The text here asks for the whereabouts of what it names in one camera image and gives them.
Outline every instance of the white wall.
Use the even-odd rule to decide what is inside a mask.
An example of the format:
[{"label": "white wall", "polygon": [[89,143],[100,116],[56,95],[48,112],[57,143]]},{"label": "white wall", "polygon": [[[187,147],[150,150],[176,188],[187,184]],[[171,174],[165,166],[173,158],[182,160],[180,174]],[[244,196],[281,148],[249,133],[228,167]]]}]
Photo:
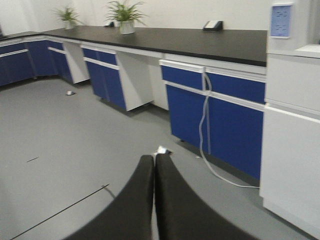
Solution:
[{"label": "white wall", "polygon": [[[223,20],[225,29],[267,30],[272,0],[144,0],[139,9],[150,28],[201,29]],[[52,10],[75,7],[86,25],[103,26],[108,0],[0,0],[0,25],[6,35],[63,28]]]},{"label": "white wall", "polygon": [[5,35],[63,28],[54,9],[73,7],[73,0],[0,0],[0,25]]},{"label": "white wall", "polygon": [[21,0],[0,0],[0,25],[4,35],[31,29]]},{"label": "white wall", "polygon": [[28,16],[34,16],[34,31],[43,32],[52,29],[63,28],[64,24],[57,19],[54,9],[61,9],[65,6],[74,7],[73,0],[23,0],[29,5],[25,8]]},{"label": "white wall", "polygon": [[[106,0],[73,0],[87,25],[106,24]],[[209,20],[223,20],[225,29],[267,30],[272,0],[145,0],[139,9],[150,28],[201,29]]]}]

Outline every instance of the white cabinet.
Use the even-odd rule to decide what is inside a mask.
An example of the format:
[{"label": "white cabinet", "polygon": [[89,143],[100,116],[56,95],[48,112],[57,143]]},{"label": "white cabinet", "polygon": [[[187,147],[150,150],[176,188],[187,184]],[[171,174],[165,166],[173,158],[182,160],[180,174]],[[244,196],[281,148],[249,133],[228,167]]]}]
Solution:
[{"label": "white cabinet", "polygon": [[[199,124],[205,95],[210,94],[202,125],[203,150],[260,179],[264,76],[170,60],[160,64],[172,134],[200,147]],[[205,74],[212,92],[206,90]]]},{"label": "white cabinet", "polygon": [[21,40],[0,44],[0,86],[35,77],[26,45]]},{"label": "white cabinet", "polygon": [[58,75],[71,84],[89,79],[89,73],[80,47],[80,41],[48,37]]},{"label": "white cabinet", "polygon": [[83,44],[84,60],[93,92],[130,111],[154,100],[146,56],[109,49],[101,44]]},{"label": "white cabinet", "polygon": [[320,238],[320,120],[266,107],[263,205]]}]

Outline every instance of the white tall cabinet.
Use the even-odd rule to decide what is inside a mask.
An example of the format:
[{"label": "white tall cabinet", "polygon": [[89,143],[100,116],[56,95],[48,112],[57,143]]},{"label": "white tall cabinet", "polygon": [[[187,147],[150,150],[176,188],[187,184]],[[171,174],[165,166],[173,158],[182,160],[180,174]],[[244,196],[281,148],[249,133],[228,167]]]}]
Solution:
[{"label": "white tall cabinet", "polygon": [[320,239],[320,1],[273,6],[287,4],[290,35],[268,39],[260,195],[264,207]]}]

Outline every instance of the black countertop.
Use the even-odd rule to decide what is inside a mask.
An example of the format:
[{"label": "black countertop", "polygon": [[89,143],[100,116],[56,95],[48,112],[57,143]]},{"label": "black countertop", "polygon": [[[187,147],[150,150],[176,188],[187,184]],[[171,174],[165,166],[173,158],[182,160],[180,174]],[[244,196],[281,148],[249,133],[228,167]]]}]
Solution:
[{"label": "black countertop", "polygon": [[[133,34],[121,35],[115,27],[77,26],[69,30],[61,28],[41,33],[26,32],[24,36],[46,35],[232,63],[267,65],[265,30],[206,32],[202,29],[146,27],[137,27],[135,30]],[[3,40],[24,36],[20,33]]]}]

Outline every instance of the white flower pot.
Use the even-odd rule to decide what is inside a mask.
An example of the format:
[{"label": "white flower pot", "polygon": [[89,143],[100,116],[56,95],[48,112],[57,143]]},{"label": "white flower pot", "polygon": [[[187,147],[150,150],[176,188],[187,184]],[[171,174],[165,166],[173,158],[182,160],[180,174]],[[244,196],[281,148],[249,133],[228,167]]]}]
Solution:
[{"label": "white flower pot", "polygon": [[63,21],[63,22],[64,22],[64,28],[67,29],[67,30],[68,29],[73,29],[75,27],[75,25],[70,21]]},{"label": "white flower pot", "polygon": [[121,34],[133,34],[135,32],[135,22],[133,20],[120,22],[119,30]]}]

